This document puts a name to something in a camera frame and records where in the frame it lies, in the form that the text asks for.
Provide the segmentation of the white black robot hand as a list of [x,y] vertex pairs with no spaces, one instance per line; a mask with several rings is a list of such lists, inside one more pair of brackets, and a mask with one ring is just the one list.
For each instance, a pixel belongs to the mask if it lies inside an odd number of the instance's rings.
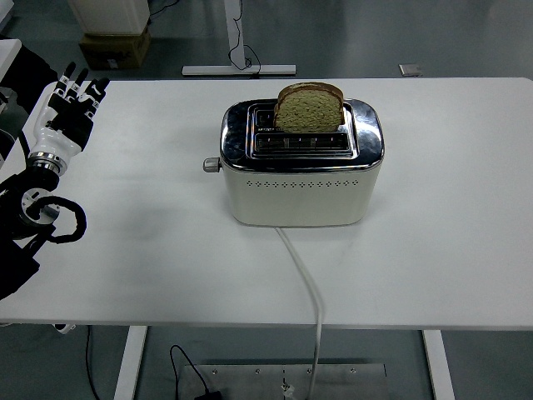
[[93,119],[110,80],[93,79],[84,87],[88,70],[84,68],[73,77],[75,68],[75,63],[68,64],[39,110],[33,129],[36,143],[30,151],[32,157],[52,155],[67,164],[87,146]]

